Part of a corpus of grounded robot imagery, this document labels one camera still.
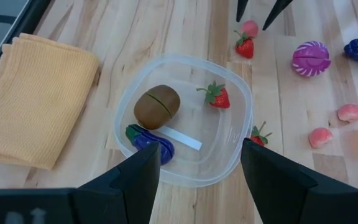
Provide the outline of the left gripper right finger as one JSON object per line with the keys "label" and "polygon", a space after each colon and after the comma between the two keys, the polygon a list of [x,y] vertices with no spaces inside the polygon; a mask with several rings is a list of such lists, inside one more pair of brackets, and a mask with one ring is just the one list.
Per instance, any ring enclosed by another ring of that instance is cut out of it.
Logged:
{"label": "left gripper right finger", "polygon": [[249,138],[241,164],[264,223],[358,223],[358,189],[330,178]]}

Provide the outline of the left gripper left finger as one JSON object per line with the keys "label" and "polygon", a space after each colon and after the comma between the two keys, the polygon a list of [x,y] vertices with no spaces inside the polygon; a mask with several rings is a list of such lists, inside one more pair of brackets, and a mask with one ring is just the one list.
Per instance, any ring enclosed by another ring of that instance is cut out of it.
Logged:
{"label": "left gripper left finger", "polygon": [[73,193],[77,223],[148,223],[160,176],[152,143]]}

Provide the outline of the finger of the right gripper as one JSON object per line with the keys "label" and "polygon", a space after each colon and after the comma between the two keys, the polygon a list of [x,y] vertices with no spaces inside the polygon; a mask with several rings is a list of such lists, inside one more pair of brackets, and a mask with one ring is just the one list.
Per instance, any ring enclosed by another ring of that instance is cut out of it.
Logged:
{"label": "finger of the right gripper", "polygon": [[249,0],[237,0],[236,21],[239,22],[245,12]]}
{"label": "finger of the right gripper", "polygon": [[292,2],[293,0],[276,0],[272,10],[270,11],[262,30],[268,29],[270,24],[277,18],[277,16]]}

